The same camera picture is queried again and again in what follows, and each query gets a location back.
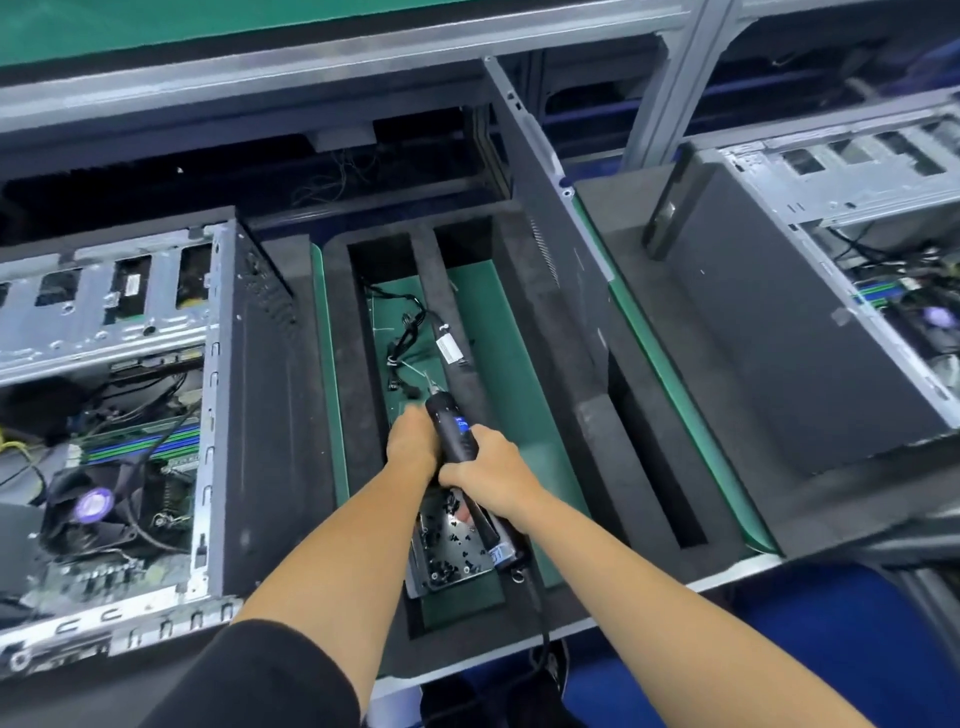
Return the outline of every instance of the purple fan hub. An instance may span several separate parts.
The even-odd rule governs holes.
[[[113,508],[113,493],[107,488],[94,488],[84,493],[73,507],[73,516],[80,523],[95,523]]]
[[[924,318],[931,326],[937,328],[956,328],[956,317],[948,308],[939,305],[928,306],[924,309]]]

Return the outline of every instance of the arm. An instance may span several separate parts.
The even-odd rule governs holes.
[[[439,449],[426,411],[407,405],[390,432],[386,467],[283,560],[236,618],[268,619],[301,632],[343,671],[361,713]]]
[[[459,486],[540,545],[672,728],[869,728],[773,643],[547,493],[499,432],[481,425],[473,432],[479,457],[444,465],[441,483]]]

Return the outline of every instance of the black sleeve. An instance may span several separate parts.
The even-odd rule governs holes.
[[[360,706],[344,673],[282,624],[251,619],[214,638],[141,728],[357,728]]]

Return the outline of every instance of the white label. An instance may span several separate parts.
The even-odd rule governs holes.
[[[444,355],[447,364],[452,364],[464,358],[464,353],[460,351],[457,342],[453,340],[452,334],[445,333],[437,339],[437,348],[440,350],[440,353]]]
[[[490,557],[493,559],[493,565],[496,566],[501,561],[507,558],[508,554],[504,553],[507,547],[504,544],[497,544],[490,549]]]
[[[84,457],[84,450],[79,445],[74,445],[71,443],[66,447],[66,463],[64,463],[65,468],[76,468],[80,465],[81,459]]]
[[[123,289],[124,296],[135,296],[140,292],[140,274],[131,273],[127,276],[127,286]]]

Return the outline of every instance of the electric screwdriver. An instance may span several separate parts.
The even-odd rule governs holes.
[[[473,433],[470,432],[467,419],[457,406],[457,401],[453,395],[441,389],[430,379],[427,379],[427,383],[430,387],[430,397],[424,406],[437,428],[437,434],[440,435],[445,461],[464,463],[476,460],[480,448]],[[520,566],[526,560],[527,554],[516,529],[508,521],[499,519],[481,507],[459,488],[453,490],[467,505],[480,541],[493,559],[496,569],[505,571]]]

